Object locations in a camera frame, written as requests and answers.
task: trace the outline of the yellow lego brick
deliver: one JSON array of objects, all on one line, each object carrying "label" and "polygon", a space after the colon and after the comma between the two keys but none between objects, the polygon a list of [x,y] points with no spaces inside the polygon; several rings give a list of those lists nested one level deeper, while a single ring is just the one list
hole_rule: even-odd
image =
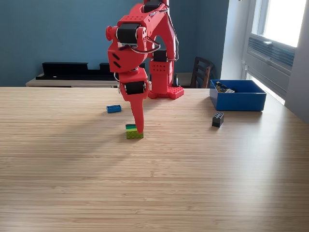
[{"label": "yellow lego brick", "polygon": [[138,133],[138,131],[127,131],[126,138],[127,139],[142,139],[144,138],[144,132],[140,134]]}]

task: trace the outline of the blue plastic bin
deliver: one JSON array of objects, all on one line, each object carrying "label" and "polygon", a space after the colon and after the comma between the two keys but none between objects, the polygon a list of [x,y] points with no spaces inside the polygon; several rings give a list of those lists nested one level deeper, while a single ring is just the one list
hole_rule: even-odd
[{"label": "blue plastic bin", "polygon": [[[219,93],[216,82],[220,82],[237,93]],[[262,111],[266,93],[254,81],[211,80],[211,100],[217,111]]]}]

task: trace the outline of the red robotic arm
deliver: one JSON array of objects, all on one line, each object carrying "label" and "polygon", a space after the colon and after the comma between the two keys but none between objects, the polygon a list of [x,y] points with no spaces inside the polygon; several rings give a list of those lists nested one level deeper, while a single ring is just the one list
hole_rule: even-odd
[{"label": "red robotic arm", "polygon": [[[160,44],[155,41],[158,35],[167,50],[159,50]],[[176,99],[184,94],[182,87],[172,84],[177,37],[169,15],[169,0],[144,0],[144,4],[137,4],[117,27],[107,27],[106,38],[113,40],[108,50],[110,70],[120,82],[124,100],[131,103],[136,127],[142,133],[143,99],[147,96]],[[139,67],[146,58],[152,59],[152,83]]]}]

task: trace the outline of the window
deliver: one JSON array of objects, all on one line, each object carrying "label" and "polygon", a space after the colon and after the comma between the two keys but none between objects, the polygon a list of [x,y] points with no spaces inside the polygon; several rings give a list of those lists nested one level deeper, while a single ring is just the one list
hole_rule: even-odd
[{"label": "window", "polygon": [[242,79],[250,73],[285,99],[307,2],[251,0]]},{"label": "window", "polygon": [[252,33],[297,47],[306,0],[257,0]]}]

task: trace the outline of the green lego brick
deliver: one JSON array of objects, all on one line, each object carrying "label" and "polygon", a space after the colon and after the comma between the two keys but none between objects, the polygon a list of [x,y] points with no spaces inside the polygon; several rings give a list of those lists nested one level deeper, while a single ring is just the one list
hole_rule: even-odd
[{"label": "green lego brick", "polygon": [[135,124],[126,124],[126,129],[133,129],[136,128]]},{"label": "green lego brick", "polygon": [[127,129],[127,132],[137,131],[137,128]]},{"label": "green lego brick", "polygon": [[126,138],[127,139],[142,139],[144,138],[144,132],[140,134],[137,131],[127,131]]}]

